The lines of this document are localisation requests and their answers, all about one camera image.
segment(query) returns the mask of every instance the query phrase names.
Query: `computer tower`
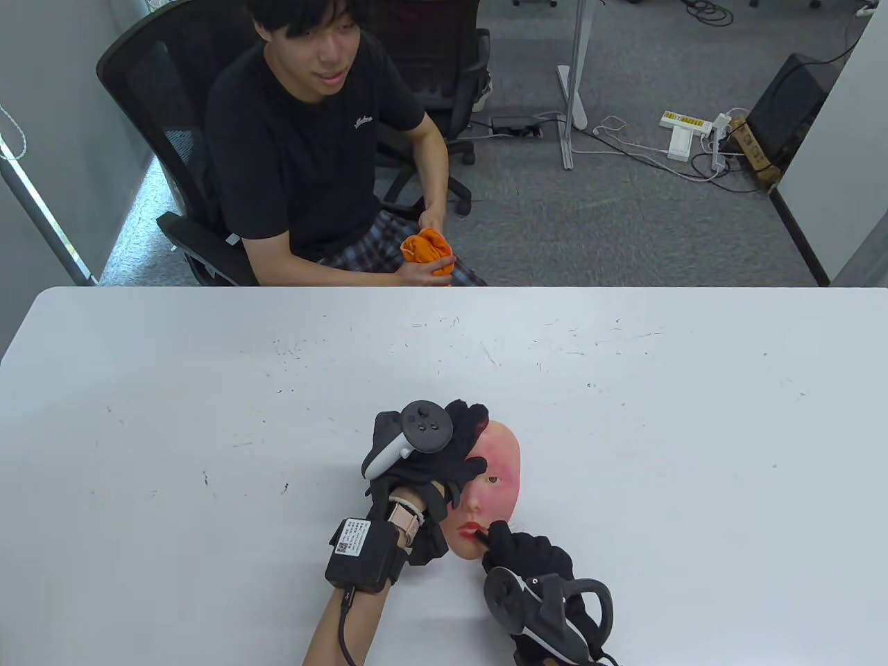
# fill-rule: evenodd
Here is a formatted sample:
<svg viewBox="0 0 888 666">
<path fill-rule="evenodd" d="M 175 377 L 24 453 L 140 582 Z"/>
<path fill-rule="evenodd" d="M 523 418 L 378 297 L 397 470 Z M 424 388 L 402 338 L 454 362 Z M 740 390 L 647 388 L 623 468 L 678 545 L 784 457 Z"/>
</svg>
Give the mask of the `computer tower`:
<svg viewBox="0 0 888 666">
<path fill-rule="evenodd" d="M 746 122 L 772 164 L 786 170 L 820 112 L 841 68 L 791 54 Z"/>
</svg>

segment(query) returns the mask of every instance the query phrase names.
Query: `realistic face mask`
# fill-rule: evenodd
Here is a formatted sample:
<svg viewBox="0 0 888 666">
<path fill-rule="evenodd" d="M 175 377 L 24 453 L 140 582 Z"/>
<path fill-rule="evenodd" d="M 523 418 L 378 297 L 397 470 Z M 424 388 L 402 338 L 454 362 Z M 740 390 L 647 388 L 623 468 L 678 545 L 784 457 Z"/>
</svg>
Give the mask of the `realistic face mask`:
<svg viewBox="0 0 888 666">
<path fill-rule="evenodd" d="M 489 529 L 497 520 L 511 519 L 521 485 L 521 449 L 515 434 L 503 424 L 489 423 L 472 456 L 485 458 L 488 470 L 466 484 L 459 507 L 451 509 L 441 523 L 450 550 L 463 559 L 484 554 L 475 532 Z"/>
</svg>

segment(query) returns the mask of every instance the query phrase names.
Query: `chair backrest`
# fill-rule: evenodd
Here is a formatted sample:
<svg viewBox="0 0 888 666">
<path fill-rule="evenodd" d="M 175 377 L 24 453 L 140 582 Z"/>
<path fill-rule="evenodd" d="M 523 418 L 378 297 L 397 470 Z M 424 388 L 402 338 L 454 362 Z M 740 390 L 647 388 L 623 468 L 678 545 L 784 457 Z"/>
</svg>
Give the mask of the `chair backrest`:
<svg viewBox="0 0 888 666">
<path fill-rule="evenodd" d="M 225 225 L 209 174 L 204 118 L 221 72 L 259 40 L 243 0 L 176 0 L 115 41 L 96 73 L 154 150 L 194 222 Z"/>
<path fill-rule="evenodd" d="M 478 58 L 479 0 L 374 0 L 369 30 L 427 110 L 450 109 Z"/>
</svg>

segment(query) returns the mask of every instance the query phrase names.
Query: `black glove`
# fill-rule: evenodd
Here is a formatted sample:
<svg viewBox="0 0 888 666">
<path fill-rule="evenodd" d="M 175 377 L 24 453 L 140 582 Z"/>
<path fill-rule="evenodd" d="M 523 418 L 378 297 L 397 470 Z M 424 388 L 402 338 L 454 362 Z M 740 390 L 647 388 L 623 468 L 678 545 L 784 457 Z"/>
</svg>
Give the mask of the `black glove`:
<svg viewBox="0 0 888 666">
<path fill-rule="evenodd" d="M 494 567 L 505 567 L 520 578 L 535 575 L 558 574 L 566 581 L 574 580 L 574 563 L 570 555 L 553 546 L 545 536 L 531 536 L 525 532 L 509 529 L 508 523 L 498 520 L 491 523 L 488 534 L 489 550 L 481 561 L 484 570 L 489 572 Z M 589 644 L 593 661 L 598 661 L 604 652 L 601 646 L 607 639 L 589 614 L 583 598 L 579 595 L 571 597 L 565 605 L 565 616 L 583 634 Z M 553 659 L 560 663 L 554 655 L 529 636 L 512 636 L 521 661 L 527 666 L 542 664 L 544 659 Z"/>
<path fill-rule="evenodd" d="M 385 474 L 370 482 L 366 493 L 373 500 L 373 509 L 369 514 L 372 519 L 386 518 L 389 495 L 395 488 L 411 488 L 423 498 L 425 523 L 416 533 L 408 557 L 408 562 L 413 566 L 426 564 L 448 551 L 440 530 L 440 523 L 448 515 L 448 504 L 459 506 L 465 484 L 488 468 L 484 458 L 467 458 L 478 437 L 488 427 L 488 409 L 484 405 L 469 407 L 462 400 L 454 400 L 445 410 L 453 423 L 449 444 L 437 453 L 414 453 L 407 459 L 399 459 Z M 393 419 L 398 417 L 397 412 L 377 416 L 373 429 L 374 446 L 377 439 L 383 442 L 391 440 Z M 443 497 L 432 484 L 433 481 L 444 487 Z"/>
</svg>

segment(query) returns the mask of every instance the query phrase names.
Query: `black t-shirt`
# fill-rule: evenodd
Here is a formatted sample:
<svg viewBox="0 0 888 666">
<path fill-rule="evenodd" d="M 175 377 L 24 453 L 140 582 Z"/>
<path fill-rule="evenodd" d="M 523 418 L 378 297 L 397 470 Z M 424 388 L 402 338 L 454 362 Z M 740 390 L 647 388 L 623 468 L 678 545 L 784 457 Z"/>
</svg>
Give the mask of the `black t-shirt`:
<svg viewBox="0 0 888 666">
<path fill-rule="evenodd" d="M 355 242 L 379 212 L 378 124 L 413 130 L 424 111 L 366 33 L 343 89 L 318 104 L 287 92 L 264 45 L 244 53 L 210 92 L 212 176 L 233 233 L 259 239 L 289 231 L 293 254 L 316 261 Z"/>
</svg>

